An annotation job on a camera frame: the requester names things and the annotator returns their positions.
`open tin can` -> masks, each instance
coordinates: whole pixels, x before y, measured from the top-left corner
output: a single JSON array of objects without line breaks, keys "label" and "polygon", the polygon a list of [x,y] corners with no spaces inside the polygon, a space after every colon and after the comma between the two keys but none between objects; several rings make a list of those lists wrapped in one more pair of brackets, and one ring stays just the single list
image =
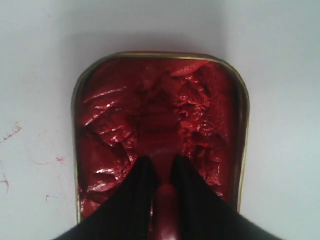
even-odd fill
[{"label": "open tin can", "polygon": [[[200,107],[199,109],[204,112],[211,111],[212,108],[216,109],[215,112],[219,114],[219,117],[216,118],[222,120],[220,122],[214,120],[220,126],[212,127],[212,129],[215,129],[214,133],[214,130],[205,129],[210,124],[214,125],[210,120],[205,121],[203,126],[194,128],[199,130],[199,128],[202,129],[204,127],[199,131],[190,130],[194,126],[190,126],[192,124],[188,122],[186,123],[186,128],[190,128],[188,133],[191,134],[188,137],[197,139],[197,143],[195,143],[197,148],[185,150],[185,154],[190,158],[197,155],[193,161],[201,168],[201,164],[197,163],[200,155],[203,155],[206,151],[205,158],[207,158],[210,154],[213,156],[216,153],[216,149],[213,150],[208,147],[210,139],[220,144],[219,149],[224,151],[222,155],[228,154],[228,151],[232,152],[228,160],[230,163],[228,163],[228,180],[225,181],[227,183],[224,183],[224,180],[219,180],[220,161],[223,161],[220,155],[213,156],[215,160],[212,160],[213,165],[211,166],[215,169],[212,170],[214,175],[210,173],[212,175],[210,179],[206,179],[205,172],[197,169],[204,179],[207,180],[207,183],[212,184],[212,189],[218,195],[220,194],[222,198],[226,198],[224,200],[231,207],[239,211],[250,113],[248,91],[240,74],[227,62],[210,55],[123,52],[104,57],[91,65],[80,76],[73,92],[72,121],[78,222],[89,216],[109,198],[117,188],[117,185],[125,178],[137,157],[134,153],[134,140],[128,140],[132,138],[135,131],[129,130],[123,132],[128,126],[134,125],[137,119],[134,120],[135,123],[125,122],[122,124],[123,119],[114,116],[119,113],[119,109],[127,111],[129,107],[126,106],[114,110],[114,115],[110,115],[111,113],[108,113],[108,111],[120,104],[120,99],[123,99],[124,96],[129,96],[129,94],[133,93],[133,91],[128,93],[124,90],[129,89],[128,86],[134,84],[135,81],[143,81],[143,83],[140,83],[139,86],[134,85],[134,92],[144,95],[143,97],[140,95],[138,98],[132,95],[128,98],[129,101],[127,99],[127,104],[135,104],[135,101],[146,101],[146,94],[154,91],[155,85],[158,86],[160,84],[159,79],[165,79],[162,81],[167,81],[168,83],[169,81],[177,82],[177,85],[164,86],[160,92],[166,89],[169,92],[172,91],[171,95],[174,95],[173,97],[177,97],[177,111],[183,118],[180,119],[181,124],[184,123],[184,120],[188,116],[191,116],[191,112],[188,112],[188,109],[189,107],[191,108],[194,102],[203,101],[204,107]],[[218,79],[217,83],[220,84],[218,90],[210,82],[216,79]],[[193,89],[193,95],[190,97],[191,100],[188,99],[188,94],[185,94],[186,91],[189,92],[188,88],[184,87],[186,85]],[[232,114],[225,114],[221,111],[222,108],[217,108],[218,104],[215,104],[214,100],[212,100],[214,96],[216,97],[215,99],[219,100],[217,102],[219,106],[226,104],[226,102],[230,102],[230,104],[232,102]],[[104,120],[100,119],[101,116],[108,123],[104,124]],[[226,131],[223,130],[223,133],[218,133],[219,128],[222,129],[222,126],[228,128],[226,122],[233,125],[233,127],[230,127],[233,130],[227,129]],[[110,127],[112,124],[120,124],[122,127],[120,130],[118,128],[115,129]],[[121,152],[121,157],[113,155],[118,154],[116,153],[117,151]]]}]

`white surface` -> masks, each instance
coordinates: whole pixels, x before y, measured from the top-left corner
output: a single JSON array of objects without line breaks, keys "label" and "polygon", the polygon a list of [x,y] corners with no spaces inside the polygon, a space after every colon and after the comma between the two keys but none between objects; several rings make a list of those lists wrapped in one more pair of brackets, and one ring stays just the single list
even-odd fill
[{"label": "white surface", "polygon": [[0,1],[0,139],[22,128],[0,143],[0,239],[76,224],[73,88],[127,50],[230,62],[251,98],[241,213],[287,240],[320,239],[319,13],[317,0]]}]

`metal tin rim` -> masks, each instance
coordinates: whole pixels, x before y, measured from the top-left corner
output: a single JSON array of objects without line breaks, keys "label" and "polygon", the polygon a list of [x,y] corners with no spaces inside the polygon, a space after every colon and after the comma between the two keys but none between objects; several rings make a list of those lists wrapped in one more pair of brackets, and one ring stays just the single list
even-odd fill
[{"label": "metal tin rim", "polygon": [[[223,65],[230,73],[234,74],[241,90],[243,91],[243,95],[245,96],[244,102],[242,103],[246,106],[246,114],[244,116],[243,121],[243,134],[242,135],[242,162],[240,169],[240,176],[238,182],[238,193],[237,193],[237,205],[236,210],[239,212],[241,207],[241,196],[243,190],[243,181],[244,181],[244,173],[245,173],[245,165],[247,159],[247,142],[248,142],[248,129],[249,129],[249,117],[250,117],[250,98],[247,86],[239,74],[239,72],[228,62],[219,59],[217,57],[207,55],[207,54],[198,54],[198,53],[179,53],[179,52],[119,52],[109,56],[105,56],[95,63],[93,63],[90,67],[88,67],[79,77],[72,94],[71,99],[71,117],[72,117],[72,128],[73,128],[73,137],[76,135],[76,124],[75,124],[75,106],[76,106],[76,98],[79,89],[84,85],[86,80],[89,79],[90,74],[101,64],[118,58],[169,58],[169,59],[189,59],[189,60],[207,60],[210,62],[215,62]],[[77,161],[77,150],[76,150],[76,140],[73,139],[73,152],[74,152],[74,176],[75,176],[75,187],[76,187],[76,215],[77,222],[81,222],[81,203],[80,203],[80,195],[79,195],[79,181],[78,181],[78,161]]]}]

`glossy red substance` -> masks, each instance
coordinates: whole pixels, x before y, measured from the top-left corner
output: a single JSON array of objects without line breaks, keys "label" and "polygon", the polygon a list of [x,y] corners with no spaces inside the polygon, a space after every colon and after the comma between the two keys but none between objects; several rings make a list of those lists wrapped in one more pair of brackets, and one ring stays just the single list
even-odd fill
[{"label": "glossy red substance", "polygon": [[165,114],[168,108],[176,119],[181,154],[231,203],[235,94],[228,72],[214,62],[118,58],[99,66],[76,102],[82,218],[113,194],[142,154],[139,142],[145,126],[154,125],[158,130],[153,134],[158,138],[144,139],[145,143],[167,139],[166,131],[158,128],[172,127]]}]

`tomato paste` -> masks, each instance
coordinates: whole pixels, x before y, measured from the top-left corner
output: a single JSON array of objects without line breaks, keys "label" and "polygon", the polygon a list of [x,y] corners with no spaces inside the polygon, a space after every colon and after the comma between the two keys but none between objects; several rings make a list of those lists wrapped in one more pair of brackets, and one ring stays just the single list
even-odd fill
[{"label": "tomato paste", "polygon": [[[168,106],[176,117],[181,154],[231,203],[235,96],[228,71],[207,60],[116,58],[101,64],[75,106],[81,217],[91,215],[127,176],[141,154],[138,142],[146,138],[140,130],[157,122],[172,124],[163,117]],[[163,141],[161,134],[144,141]]]}]

